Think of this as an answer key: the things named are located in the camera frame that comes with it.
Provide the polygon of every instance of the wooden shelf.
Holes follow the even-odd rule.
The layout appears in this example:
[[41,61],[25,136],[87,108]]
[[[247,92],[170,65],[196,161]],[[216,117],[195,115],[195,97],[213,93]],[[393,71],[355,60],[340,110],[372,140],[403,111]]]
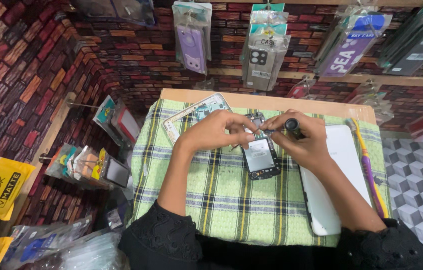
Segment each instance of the wooden shelf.
[[380,85],[395,86],[414,86],[423,87],[423,77],[405,77],[390,75],[367,75],[367,74],[349,74],[344,77],[320,77],[318,82],[345,82],[345,83],[364,83],[368,79],[374,79]]
[[[263,3],[260,0],[213,0],[213,2],[223,3]],[[310,5],[350,5],[353,0],[272,0],[273,4],[310,4]],[[377,6],[388,7],[422,7],[423,0],[377,0]]]
[[[210,75],[229,75],[241,76],[241,69],[231,68],[210,68],[208,69]],[[305,72],[291,72],[280,71],[279,78],[287,79],[303,79],[303,76],[310,76],[310,79],[315,77],[314,73]],[[367,75],[367,74],[350,74],[344,77],[319,77],[318,82],[343,82],[343,83],[364,83],[368,79],[374,79],[376,83],[383,85],[395,86],[414,86],[423,87],[423,77],[407,77],[407,76],[390,76],[390,75]]]
[[[232,69],[232,68],[209,68],[208,73],[210,75],[229,75],[229,76],[241,76],[241,69]],[[291,71],[280,71],[278,72],[279,78],[287,79],[302,79],[303,76],[310,76],[310,79],[315,77],[314,73],[306,72],[291,72]]]

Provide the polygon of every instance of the brick pattern wall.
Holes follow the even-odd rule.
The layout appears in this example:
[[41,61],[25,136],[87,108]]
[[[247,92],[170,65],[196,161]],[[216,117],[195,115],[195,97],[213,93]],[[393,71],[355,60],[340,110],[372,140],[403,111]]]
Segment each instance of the brick pattern wall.
[[[159,98],[162,88],[192,89],[197,81],[204,79],[203,75],[186,70],[175,61],[172,3],[166,2],[155,2],[160,25],[154,28],[118,20],[83,18],[76,12],[68,14],[78,34],[96,41],[100,48],[96,55],[101,63],[106,69],[113,70],[112,75],[125,89],[123,96],[133,99],[135,108],[143,114]],[[251,7],[250,3],[213,3],[212,61],[208,62],[208,67],[241,69],[239,57]],[[336,9],[337,6],[331,5],[285,5],[285,11],[290,14],[287,34],[292,39],[281,66],[282,71],[313,71],[315,61],[311,57],[318,49]],[[385,35],[393,34],[415,10],[410,7],[381,7],[381,12],[393,15]],[[374,62],[383,40],[361,59],[353,73],[381,74],[381,69]],[[423,76],[423,68],[415,76]],[[216,79],[218,91],[253,92],[243,87],[241,76],[208,77]],[[283,97],[298,81],[279,78],[273,91],[267,92],[267,95]],[[356,86],[355,83],[317,83],[312,92],[319,94],[320,100],[340,102]],[[394,120],[382,126],[384,129],[403,131],[405,123],[423,114],[423,87],[384,85],[381,89],[389,92],[386,99],[392,101],[396,115]]]
[[[97,105],[107,94],[116,97],[120,84],[108,75],[92,40],[82,39],[57,5],[33,0],[0,0],[0,156],[30,162],[69,92],[76,103]],[[92,117],[94,109],[70,109],[50,150],[63,143],[105,147],[112,143]],[[78,190],[44,175],[34,182],[16,224],[73,222],[95,217],[106,192]]]

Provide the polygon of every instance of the person's right hand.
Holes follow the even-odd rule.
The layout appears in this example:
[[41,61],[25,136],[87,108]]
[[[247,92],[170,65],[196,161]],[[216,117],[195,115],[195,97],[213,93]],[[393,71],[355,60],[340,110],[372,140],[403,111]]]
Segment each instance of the person's right hand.
[[[300,130],[306,137],[296,140],[292,136],[285,136],[282,132],[286,120],[295,118],[300,122]],[[293,109],[274,116],[259,126],[261,130],[277,130],[271,134],[271,139],[283,147],[296,162],[311,172],[320,169],[332,161],[327,148],[327,133],[325,121],[304,115]]]

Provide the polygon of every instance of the cat design phone case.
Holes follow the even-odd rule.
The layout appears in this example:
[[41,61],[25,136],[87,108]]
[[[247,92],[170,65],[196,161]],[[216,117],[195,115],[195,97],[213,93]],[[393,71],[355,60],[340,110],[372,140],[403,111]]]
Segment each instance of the cat design phone case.
[[203,33],[200,30],[178,25],[178,37],[185,61],[185,67],[198,73],[205,73],[206,60],[203,51]]

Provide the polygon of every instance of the plaid cloth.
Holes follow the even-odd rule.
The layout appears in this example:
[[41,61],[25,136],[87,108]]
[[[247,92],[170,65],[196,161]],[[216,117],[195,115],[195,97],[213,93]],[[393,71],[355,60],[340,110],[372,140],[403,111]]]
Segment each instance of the plaid cloth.
[[[150,108],[131,160],[135,210],[130,223],[145,214],[158,197],[170,161],[173,145],[165,132],[163,120],[190,105],[160,99]],[[232,110],[238,114],[258,111],[245,108]],[[283,113],[272,110],[260,112],[266,119]],[[327,125],[345,124],[345,119],[339,117],[311,116],[324,119]],[[176,121],[175,126],[182,134],[196,122],[193,113]],[[359,125],[370,154],[373,174],[383,181],[379,190],[391,213],[378,126],[363,121]],[[355,147],[361,153],[356,138],[355,141]],[[229,152],[230,149],[231,146],[227,146],[199,151],[191,163],[186,214],[191,215],[202,234],[257,245],[337,245],[339,235],[313,235],[306,214],[298,165],[284,149],[275,144],[282,167],[281,175],[258,181],[248,178],[241,149],[238,147]]]

